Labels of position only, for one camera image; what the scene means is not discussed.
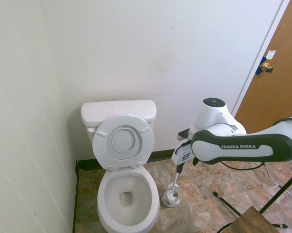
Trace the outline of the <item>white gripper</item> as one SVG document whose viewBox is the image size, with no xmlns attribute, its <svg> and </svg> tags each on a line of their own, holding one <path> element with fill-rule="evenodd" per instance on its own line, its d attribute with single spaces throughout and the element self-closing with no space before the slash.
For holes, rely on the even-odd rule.
<svg viewBox="0 0 292 233">
<path fill-rule="evenodd" d="M 181 144 L 172 155 L 172 161 L 177 165 L 176 173 L 181 174 L 183 169 L 183 163 L 193 158 L 193 152 L 191 148 L 191 142 L 185 142 Z"/>
</svg>

